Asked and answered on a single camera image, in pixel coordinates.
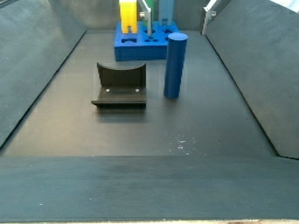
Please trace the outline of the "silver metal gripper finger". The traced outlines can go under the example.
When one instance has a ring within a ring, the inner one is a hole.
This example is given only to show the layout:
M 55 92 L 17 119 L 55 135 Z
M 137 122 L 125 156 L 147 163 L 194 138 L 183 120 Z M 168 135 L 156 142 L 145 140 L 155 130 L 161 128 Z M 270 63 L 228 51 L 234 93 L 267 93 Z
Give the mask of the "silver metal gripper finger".
M 152 35 L 152 9 L 148 6 L 148 3 L 145 0 L 137 0 L 137 3 L 141 7 L 140 17 L 147 22 L 147 35 Z

